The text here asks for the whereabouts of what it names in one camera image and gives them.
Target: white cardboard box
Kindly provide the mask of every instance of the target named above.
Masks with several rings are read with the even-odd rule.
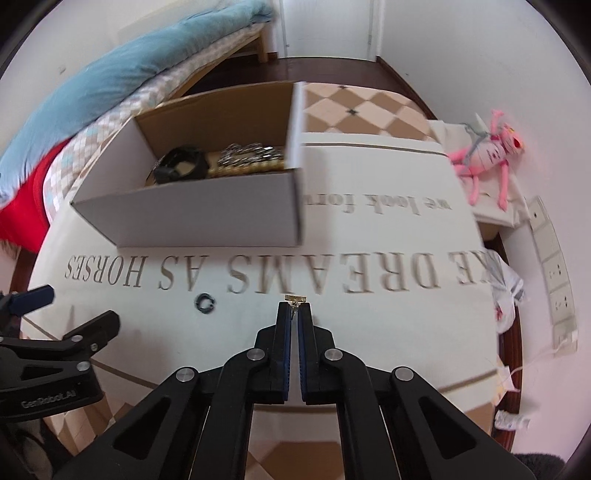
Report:
[[[118,247],[295,247],[301,244],[298,169],[302,83],[201,93],[131,118],[109,141],[72,206]],[[284,147],[285,170],[146,187],[174,147],[207,153],[229,144]]]

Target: bed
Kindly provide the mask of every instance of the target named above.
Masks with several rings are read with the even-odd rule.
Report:
[[[239,50],[267,61],[272,9],[242,0],[150,32],[56,89],[0,157],[0,239],[38,252],[92,155],[130,117],[183,96]]]

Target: wooden floor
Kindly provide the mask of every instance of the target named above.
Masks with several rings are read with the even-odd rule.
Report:
[[[187,95],[234,85],[277,80],[338,83],[389,90],[403,95],[408,93],[408,87],[373,61],[302,57],[259,64],[256,56],[247,56],[224,61],[195,84]]]

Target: pink stuffed animal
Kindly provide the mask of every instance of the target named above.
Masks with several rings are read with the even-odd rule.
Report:
[[[473,145],[463,148],[449,155],[454,164],[456,175],[459,177],[472,177],[472,193],[470,205],[475,205],[479,195],[478,175],[496,165],[501,168],[501,189],[499,192],[499,207],[507,210],[507,190],[509,186],[509,158],[520,154],[524,144],[515,130],[508,124],[499,126],[499,118],[503,116],[500,110],[492,111],[491,134]]]

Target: red blanket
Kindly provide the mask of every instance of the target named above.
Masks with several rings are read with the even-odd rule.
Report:
[[[39,253],[49,230],[43,203],[43,181],[57,154],[66,146],[65,140],[45,155],[17,196],[0,210],[0,239],[9,240],[34,253]]]

